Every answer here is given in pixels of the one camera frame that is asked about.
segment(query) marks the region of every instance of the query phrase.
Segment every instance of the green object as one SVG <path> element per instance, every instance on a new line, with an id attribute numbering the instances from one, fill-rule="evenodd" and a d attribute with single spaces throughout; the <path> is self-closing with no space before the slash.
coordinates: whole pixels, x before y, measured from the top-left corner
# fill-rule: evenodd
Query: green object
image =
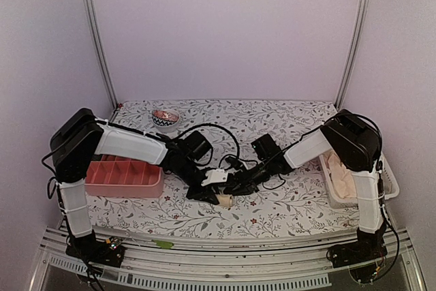
<path id="1" fill-rule="evenodd" d="M 168 241 L 152 240 L 152 242 L 156 243 L 156 246 L 161 247 L 162 249 L 171 249 L 174 245 L 173 242 Z"/>

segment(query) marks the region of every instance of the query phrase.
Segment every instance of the floral tablecloth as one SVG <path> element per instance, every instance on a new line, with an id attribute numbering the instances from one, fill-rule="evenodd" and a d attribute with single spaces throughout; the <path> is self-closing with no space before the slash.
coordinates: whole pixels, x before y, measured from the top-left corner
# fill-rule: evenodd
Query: floral tablecloth
<path id="1" fill-rule="evenodd" d="M 250 143 L 270 133 L 280 147 L 322 124 L 336 110 L 330 102 L 272 100 L 181 100 L 125 102 L 115 123 L 157 132 L 151 122 L 156 108 L 177 110 L 178 132 L 200 123 L 217 123 L 233 132 L 243 159 L 256 159 Z M 214 146 L 211 167 L 226 153 L 234 153 L 232 139 L 219 129 L 201 132 Z M 231 209 L 187 200 L 187 186 L 173 174 L 165 176 L 160 198 L 122 199 L 88 196 L 93 225 L 147 234 L 196 238 L 240 239 L 313 235 L 348 230 L 358 225 L 356 208 L 332 209 L 317 159 L 283 176 L 279 189 L 236 197 Z M 271 179 L 271 188 L 281 181 Z"/>

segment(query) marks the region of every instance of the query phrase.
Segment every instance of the white plastic bin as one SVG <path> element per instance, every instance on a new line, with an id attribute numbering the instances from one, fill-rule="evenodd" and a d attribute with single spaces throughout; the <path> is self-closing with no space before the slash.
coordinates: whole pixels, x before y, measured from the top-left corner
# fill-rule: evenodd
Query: white plastic bin
<path id="1" fill-rule="evenodd" d="M 383 173 L 381 174 L 381 178 L 383 179 L 384 189 L 386 192 L 385 199 L 389 200 L 398 196 L 398 194 L 400 193 L 400 188 L 395 179 L 394 173 L 390 169 L 388 161 L 384 157 L 383 153 L 381 154 L 381 157 L 384 162 L 384 168 Z M 320 155 L 319 159 L 321 162 L 322 170 L 324 172 L 324 176 L 326 178 L 326 189 L 330 206 L 335 209 L 357 206 L 357 198 L 342 199 L 338 196 L 330 178 L 330 173 L 327 169 L 326 159 L 324 155 Z"/>

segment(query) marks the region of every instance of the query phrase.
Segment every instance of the patterned bowl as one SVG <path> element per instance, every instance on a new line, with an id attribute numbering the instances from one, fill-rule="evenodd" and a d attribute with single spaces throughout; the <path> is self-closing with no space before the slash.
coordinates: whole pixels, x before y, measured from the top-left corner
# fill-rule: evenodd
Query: patterned bowl
<path id="1" fill-rule="evenodd" d="M 180 123 L 180 114 L 172 109 L 154 110 L 151 112 L 153 125 L 162 133 L 171 133 Z"/>

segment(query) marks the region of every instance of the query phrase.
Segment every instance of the pink plastic bin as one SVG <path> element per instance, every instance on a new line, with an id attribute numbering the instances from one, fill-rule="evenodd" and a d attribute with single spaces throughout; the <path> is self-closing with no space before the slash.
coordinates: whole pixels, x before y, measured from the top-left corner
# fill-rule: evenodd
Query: pink plastic bin
<path id="1" fill-rule="evenodd" d="M 90 196 L 158 198 L 164 190 L 163 181 L 158 166 L 105 155 L 89 165 L 85 189 Z"/>

